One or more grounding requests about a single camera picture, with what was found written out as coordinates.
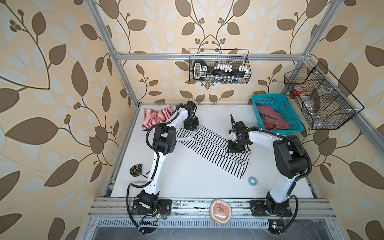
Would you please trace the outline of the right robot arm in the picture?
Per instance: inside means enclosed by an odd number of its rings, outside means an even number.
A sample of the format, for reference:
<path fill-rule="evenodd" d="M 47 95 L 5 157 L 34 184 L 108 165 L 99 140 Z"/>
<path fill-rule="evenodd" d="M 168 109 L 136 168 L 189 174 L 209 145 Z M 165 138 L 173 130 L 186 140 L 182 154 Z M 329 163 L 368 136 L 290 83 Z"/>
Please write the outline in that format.
<path fill-rule="evenodd" d="M 287 137 L 258 127 L 248 128 L 242 121 L 236 122 L 233 117 L 231 125 L 229 153 L 245 153 L 252 144 L 260 144 L 274 151 L 279 171 L 274 186 L 267 192 L 264 201 L 252 200 L 250 207 L 254 217 L 280 217 L 282 220 L 284 214 L 292 216 L 285 226 L 270 222 L 270 234 L 282 235 L 297 217 L 299 199 L 292 192 L 297 182 L 312 172 L 311 158 L 296 136 Z"/>

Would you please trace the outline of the black white striped tank top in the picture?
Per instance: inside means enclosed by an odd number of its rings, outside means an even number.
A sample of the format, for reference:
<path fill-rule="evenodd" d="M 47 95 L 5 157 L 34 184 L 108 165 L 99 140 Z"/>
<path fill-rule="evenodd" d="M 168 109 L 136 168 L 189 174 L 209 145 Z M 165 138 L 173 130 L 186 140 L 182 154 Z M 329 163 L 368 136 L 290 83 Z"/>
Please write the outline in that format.
<path fill-rule="evenodd" d="M 176 136 L 177 143 L 185 145 L 205 160 L 239 179 L 244 176 L 251 154 L 249 148 L 244 152 L 229 153 L 231 141 L 203 125 L 198 125 L 196 130 L 179 128 Z"/>

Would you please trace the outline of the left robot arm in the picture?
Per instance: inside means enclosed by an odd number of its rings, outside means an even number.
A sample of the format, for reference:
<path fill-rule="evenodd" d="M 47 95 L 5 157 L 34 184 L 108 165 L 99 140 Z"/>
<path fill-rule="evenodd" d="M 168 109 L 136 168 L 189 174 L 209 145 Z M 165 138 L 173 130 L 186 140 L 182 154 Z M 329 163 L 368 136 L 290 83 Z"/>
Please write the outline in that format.
<path fill-rule="evenodd" d="M 196 130 L 199 125 L 198 117 L 196 117 L 197 105 L 193 101 L 186 104 L 176 106 L 172 116 L 164 123 L 157 123 L 149 128 L 146 133 L 146 144 L 154 151 L 154 159 L 149 172 L 147 181 L 143 185 L 134 183 L 128 184 L 126 191 L 126 208 L 128 216 L 139 231 L 145 235 L 150 230 L 144 228 L 150 224 L 142 221 L 137 223 L 130 209 L 130 190 L 131 188 L 140 189 L 140 193 L 133 199 L 133 203 L 137 203 L 137 207 L 146 217 L 160 218 L 162 207 L 159 205 L 160 194 L 160 178 L 163 165 L 167 157 L 174 151 L 177 143 L 177 128 L 180 125 L 187 130 Z"/>

